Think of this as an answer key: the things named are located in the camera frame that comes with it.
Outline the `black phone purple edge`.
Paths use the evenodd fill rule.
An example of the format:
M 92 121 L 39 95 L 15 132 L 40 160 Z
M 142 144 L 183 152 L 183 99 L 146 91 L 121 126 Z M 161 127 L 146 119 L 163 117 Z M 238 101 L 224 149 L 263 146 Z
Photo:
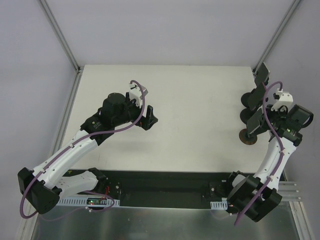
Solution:
M 262 99 L 266 93 L 266 86 L 264 83 L 260 83 L 254 90 L 253 93 L 248 97 L 248 107 L 251 111 L 257 109 L 262 102 Z

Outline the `black phone stand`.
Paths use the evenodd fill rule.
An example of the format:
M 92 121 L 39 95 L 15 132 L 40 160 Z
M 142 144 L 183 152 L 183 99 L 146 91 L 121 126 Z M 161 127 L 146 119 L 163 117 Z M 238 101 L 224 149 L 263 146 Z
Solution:
M 251 91 L 251 92 L 246 92 L 246 93 L 244 93 L 242 96 L 241 96 L 241 103 L 242 103 L 242 105 L 244 106 L 244 107 L 246 107 L 246 108 L 249 108 L 249 106 L 248 106 L 248 98 L 249 98 L 249 96 L 253 93 L 255 91 L 255 88 Z
M 245 108 L 240 112 L 240 119 L 246 125 L 247 121 L 255 114 L 254 111 L 250 110 L 249 108 Z

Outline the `dark grey phone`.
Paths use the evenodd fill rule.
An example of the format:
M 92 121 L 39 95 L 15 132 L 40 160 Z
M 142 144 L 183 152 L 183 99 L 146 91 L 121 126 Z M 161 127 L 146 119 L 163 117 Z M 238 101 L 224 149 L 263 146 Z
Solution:
M 249 136 L 246 128 L 242 129 L 239 132 L 238 136 L 239 136 L 239 139 L 242 143 L 244 143 L 245 145 L 249 145 L 249 146 L 254 145 L 258 140 L 258 137 L 256 135 Z

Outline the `black phone silver edge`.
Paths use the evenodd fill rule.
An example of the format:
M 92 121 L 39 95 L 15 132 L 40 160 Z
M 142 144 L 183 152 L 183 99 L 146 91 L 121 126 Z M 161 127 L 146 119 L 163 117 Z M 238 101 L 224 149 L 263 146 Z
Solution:
M 267 85 L 269 80 L 270 70 L 268 69 L 267 65 L 262 62 L 260 67 L 257 69 L 255 73 L 254 83 L 258 87 L 260 84 L 264 83 Z

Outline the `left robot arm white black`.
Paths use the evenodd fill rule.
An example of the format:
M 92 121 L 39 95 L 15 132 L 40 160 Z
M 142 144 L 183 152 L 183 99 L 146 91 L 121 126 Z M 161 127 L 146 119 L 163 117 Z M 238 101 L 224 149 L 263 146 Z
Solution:
M 22 194 L 20 216 L 24 219 L 32 217 L 24 214 L 25 201 L 42 215 L 53 209 L 60 199 L 81 192 L 92 191 L 107 198 L 107 177 L 97 168 L 74 176 L 65 176 L 65 173 L 113 134 L 133 126 L 147 131 L 157 123 L 153 107 L 146 105 L 146 94 L 137 88 L 125 95 L 109 94 L 102 107 L 80 126 L 67 145 L 33 169 L 21 169 L 17 174 Z

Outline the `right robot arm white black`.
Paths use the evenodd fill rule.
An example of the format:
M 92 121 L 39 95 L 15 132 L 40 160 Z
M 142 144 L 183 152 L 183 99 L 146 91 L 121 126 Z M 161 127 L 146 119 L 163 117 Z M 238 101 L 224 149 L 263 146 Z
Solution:
M 235 224 L 243 216 L 259 222 L 282 201 L 278 193 L 281 174 L 290 156 L 302 142 L 300 130 L 308 127 L 314 114 L 296 104 L 284 113 L 266 109 L 270 140 L 266 155 L 254 175 L 232 172 L 225 184 L 227 202 L 237 209 Z

